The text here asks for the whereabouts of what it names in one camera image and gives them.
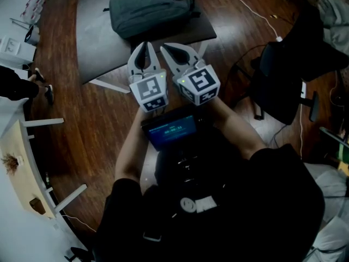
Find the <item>small brown box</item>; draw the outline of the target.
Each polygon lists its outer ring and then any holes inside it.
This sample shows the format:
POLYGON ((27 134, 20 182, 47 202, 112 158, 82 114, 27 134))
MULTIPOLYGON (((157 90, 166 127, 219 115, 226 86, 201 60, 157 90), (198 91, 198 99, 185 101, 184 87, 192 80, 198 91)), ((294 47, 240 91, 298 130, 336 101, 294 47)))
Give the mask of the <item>small brown box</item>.
POLYGON ((40 215, 44 215, 46 213, 45 208, 40 199, 34 198, 29 202, 31 208, 40 215))

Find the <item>person's black t-shirt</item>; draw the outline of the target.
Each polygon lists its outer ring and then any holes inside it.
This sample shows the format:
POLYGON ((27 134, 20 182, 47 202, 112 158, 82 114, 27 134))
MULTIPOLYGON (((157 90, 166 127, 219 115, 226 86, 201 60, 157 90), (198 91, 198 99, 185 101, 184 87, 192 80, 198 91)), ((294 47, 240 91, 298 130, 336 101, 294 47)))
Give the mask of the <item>person's black t-shirt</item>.
POLYGON ((193 168, 159 156, 157 184, 114 182, 95 262, 301 262, 320 229, 323 194, 291 145, 244 159, 218 128, 193 168))

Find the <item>grey fabric heap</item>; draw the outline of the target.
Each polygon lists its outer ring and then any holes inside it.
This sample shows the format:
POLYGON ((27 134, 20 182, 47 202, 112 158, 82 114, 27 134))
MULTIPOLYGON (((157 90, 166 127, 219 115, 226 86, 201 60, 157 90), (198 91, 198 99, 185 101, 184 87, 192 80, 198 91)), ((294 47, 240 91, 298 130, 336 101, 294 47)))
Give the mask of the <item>grey fabric heap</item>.
POLYGON ((319 0, 323 40, 349 56, 349 4, 344 0, 319 0))

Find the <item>brown dried plant pot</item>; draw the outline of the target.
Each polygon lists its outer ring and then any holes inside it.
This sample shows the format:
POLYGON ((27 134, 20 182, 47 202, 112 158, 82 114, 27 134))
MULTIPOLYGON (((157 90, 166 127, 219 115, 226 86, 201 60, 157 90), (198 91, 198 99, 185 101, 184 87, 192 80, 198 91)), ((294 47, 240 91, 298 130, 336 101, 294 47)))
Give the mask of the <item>brown dried plant pot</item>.
POLYGON ((10 153, 6 153, 1 161, 6 168, 7 174, 14 175, 17 172, 18 167, 24 164, 22 156, 13 156, 10 153))

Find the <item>thin metal pole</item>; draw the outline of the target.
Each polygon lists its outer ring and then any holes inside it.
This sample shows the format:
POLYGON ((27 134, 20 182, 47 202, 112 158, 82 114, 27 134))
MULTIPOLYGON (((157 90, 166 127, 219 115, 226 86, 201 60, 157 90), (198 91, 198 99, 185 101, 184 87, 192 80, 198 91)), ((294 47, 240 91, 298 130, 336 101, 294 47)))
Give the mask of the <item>thin metal pole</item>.
POLYGON ((29 30, 30 29, 30 24, 26 23, 26 22, 23 22, 23 21, 20 21, 20 20, 16 20, 16 19, 13 19, 13 18, 10 18, 11 20, 11 23, 12 24, 15 24, 25 30, 29 30))

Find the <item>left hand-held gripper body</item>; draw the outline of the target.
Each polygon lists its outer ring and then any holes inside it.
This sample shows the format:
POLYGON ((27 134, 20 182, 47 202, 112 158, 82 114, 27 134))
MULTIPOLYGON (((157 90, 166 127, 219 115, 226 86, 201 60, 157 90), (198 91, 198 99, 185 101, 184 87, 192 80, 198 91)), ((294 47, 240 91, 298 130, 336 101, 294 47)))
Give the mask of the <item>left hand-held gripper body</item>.
POLYGON ((165 69, 130 84, 130 89, 144 112, 152 112, 169 104, 165 69))

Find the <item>chest-mounted tablet screen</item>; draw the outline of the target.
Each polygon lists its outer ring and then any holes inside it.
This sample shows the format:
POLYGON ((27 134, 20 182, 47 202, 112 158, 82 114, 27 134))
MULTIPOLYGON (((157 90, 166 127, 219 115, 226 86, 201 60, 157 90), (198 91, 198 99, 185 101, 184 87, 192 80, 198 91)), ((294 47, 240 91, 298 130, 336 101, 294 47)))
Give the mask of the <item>chest-mounted tablet screen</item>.
POLYGON ((199 136, 203 129, 201 109, 186 105, 141 122, 141 129, 157 151, 199 136))

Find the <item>white waste bin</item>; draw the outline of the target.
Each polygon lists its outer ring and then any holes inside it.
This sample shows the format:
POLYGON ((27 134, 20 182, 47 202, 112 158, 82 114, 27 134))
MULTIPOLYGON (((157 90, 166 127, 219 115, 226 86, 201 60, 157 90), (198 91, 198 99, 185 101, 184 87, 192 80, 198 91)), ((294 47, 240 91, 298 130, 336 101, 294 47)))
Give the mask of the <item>white waste bin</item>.
POLYGON ((25 43, 37 46, 40 41, 39 28, 36 25, 31 25, 26 36, 25 43))

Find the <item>black fabric heap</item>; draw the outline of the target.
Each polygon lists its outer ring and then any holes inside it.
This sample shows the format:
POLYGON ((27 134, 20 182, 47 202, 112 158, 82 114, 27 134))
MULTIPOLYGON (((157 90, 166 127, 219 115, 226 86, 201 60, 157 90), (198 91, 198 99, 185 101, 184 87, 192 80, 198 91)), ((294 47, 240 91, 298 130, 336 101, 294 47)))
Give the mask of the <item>black fabric heap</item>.
POLYGON ((323 40, 320 13, 310 5, 302 9, 294 26, 283 39, 282 46, 290 61, 287 66, 305 81, 344 69, 349 64, 346 54, 323 40))

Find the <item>person's left forearm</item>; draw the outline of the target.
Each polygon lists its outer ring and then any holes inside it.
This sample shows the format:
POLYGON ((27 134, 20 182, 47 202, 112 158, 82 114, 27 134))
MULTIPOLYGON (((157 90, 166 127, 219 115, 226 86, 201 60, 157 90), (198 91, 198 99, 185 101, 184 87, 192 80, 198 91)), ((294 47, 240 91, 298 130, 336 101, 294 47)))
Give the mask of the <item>person's left forearm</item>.
POLYGON ((138 109, 127 138, 117 157, 115 165, 115 181, 123 178, 140 182, 145 161, 148 140, 141 129, 141 122, 147 119, 148 113, 138 109))

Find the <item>light wooden white-legged table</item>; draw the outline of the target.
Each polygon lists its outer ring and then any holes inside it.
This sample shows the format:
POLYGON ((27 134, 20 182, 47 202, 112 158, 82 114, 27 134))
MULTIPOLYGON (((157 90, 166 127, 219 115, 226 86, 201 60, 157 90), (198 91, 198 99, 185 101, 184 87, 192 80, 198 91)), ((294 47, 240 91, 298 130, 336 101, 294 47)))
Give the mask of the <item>light wooden white-legged table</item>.
POLYGON ((50 196, 52 189, 46 188, 34 159, 29 142, 32 137, 28 135, 27 128, 60 124, 63 122, 63 118, 35 121, 17 120, 0 139, 0 150, 2 153, 10 153, 15 157, 22 156, 24 160, 24 164, 18 167, 17 172, 14 175, 9 175, 10 182, 22 207, 29 212, 40 215, 29 204, 32 199, 38 198, 41 200, 46 211, 41 216, 47 218, 55 218, 61 210, 87 189, 87 185, 83 184, 63 201, 55 205, 50 196))

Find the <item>white water dispenser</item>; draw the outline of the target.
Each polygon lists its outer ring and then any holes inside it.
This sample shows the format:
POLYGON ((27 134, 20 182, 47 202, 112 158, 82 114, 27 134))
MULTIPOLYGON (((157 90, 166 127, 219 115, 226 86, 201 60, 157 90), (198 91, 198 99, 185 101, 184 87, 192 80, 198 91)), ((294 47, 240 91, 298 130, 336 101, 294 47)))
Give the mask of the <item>white water dispenser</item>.
POLYGON ((0 37, 0 60, 16 64, 31 64, 36 47, 14 38, 0 37))

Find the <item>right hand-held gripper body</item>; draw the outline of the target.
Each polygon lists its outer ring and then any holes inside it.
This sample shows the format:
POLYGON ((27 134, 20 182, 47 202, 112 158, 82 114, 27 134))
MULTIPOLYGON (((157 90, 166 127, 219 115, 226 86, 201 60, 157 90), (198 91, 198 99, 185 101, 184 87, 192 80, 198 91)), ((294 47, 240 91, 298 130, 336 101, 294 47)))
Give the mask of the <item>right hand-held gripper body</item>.
POLYGON ((212 65, 194 68, 191 72, 175 80, 181 95, 196 106, 215 98, 220 89, 220 80, 212 65))

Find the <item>person's right forearm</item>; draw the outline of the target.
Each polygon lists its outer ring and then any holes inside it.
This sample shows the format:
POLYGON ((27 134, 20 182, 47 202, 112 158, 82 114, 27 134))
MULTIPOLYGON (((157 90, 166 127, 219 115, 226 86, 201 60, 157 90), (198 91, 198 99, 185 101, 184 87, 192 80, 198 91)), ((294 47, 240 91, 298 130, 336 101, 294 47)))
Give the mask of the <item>person's right forearm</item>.
POLYGON ((214 117, 215 126, 238 148, 244 159, 250 159, 257 151, 267 148, 258 132, 219 97, 210 100, 207 108, 214 117))

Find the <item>grey backpack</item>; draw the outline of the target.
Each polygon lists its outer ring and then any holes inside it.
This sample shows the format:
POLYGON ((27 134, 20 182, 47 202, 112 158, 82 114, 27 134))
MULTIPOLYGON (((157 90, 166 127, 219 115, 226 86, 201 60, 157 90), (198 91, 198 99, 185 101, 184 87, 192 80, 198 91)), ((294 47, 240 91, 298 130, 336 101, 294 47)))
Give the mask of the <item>grey backpack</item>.
POLYGON ((111 27, 123 39, 169 30, 201 15, 195 0, 110 0, 111 27))

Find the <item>black office chair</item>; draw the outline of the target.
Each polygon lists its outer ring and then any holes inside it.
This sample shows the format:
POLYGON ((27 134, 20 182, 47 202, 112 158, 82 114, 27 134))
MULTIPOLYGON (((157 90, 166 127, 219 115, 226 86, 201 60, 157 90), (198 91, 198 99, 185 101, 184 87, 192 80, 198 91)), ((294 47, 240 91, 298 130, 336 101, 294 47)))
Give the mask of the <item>black office chair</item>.
POLYGON ((315 122, 320 105, 318 94, 314 92, 311 99, 303 98, 303 80, 284 71, 286 63, 284 46, 278 42, 269 42, 264 46, 260 57, 251 60, 250 65, 254 69, 252 76, 234 63, 229 75, 241 72, 250 81, 250 85, 231 106, 249 97, 260 109, 259 114, 255 113, 254 119, 261 121, 265 114, 269 114, 288 126, 292 124, 298 107, 305 105, 310 108, 309 120, 315 122))

